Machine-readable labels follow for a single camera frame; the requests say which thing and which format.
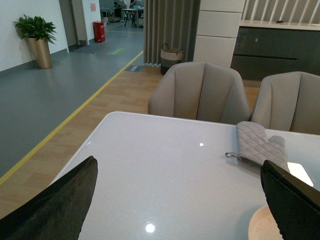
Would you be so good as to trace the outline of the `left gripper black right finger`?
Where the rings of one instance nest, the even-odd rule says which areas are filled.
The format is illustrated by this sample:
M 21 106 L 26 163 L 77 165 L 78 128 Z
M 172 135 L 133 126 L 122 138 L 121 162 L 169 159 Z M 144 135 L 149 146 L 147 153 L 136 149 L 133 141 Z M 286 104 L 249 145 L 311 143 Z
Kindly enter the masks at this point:
M 320 192 L 265 160 L 260 170 L 267 205 L 285 240 L 320 238 Z

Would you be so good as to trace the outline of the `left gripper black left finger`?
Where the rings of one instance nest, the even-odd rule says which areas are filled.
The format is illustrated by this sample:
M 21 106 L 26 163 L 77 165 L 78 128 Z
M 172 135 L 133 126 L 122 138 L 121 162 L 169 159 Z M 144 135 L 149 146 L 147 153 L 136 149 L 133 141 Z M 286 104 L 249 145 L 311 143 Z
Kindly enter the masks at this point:
M 89 156 L 0 220 L 2 240 L 76 240 L 89 211 L 98 162 Z

